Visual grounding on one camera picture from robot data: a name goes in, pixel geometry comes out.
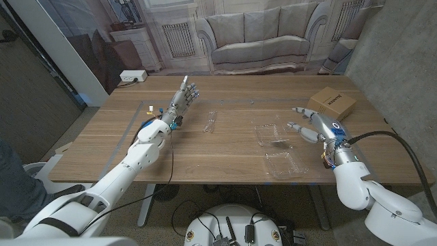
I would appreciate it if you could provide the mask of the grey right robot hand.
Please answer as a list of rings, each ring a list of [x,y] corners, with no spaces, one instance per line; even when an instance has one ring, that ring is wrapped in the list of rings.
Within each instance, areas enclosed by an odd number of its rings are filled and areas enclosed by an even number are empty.
[[[287,125],[300,133],[304,140],[313,144],[320,141],[326,143],[331,148],[336,148],[346,139],[346,132],[341,123],[337,120],[312,109],[295,107],[293,110],[298,113],[303,113],[310,119],[313,127],[317,130],[313,131],[309,128],[300,126],[295,122],[287,122]]]

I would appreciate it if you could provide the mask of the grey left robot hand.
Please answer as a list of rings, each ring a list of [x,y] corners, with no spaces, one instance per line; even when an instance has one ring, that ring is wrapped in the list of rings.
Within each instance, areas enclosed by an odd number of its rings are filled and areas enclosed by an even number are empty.
[[[180,86],[180,89],[172,98],[167,111],[163,113],[162,121],[169,126],[182,125],[183,115],[188,111],[192,102],[199,96],[199,91],[196,90],[194,83],[188,84],[188,76],[186,75]]]

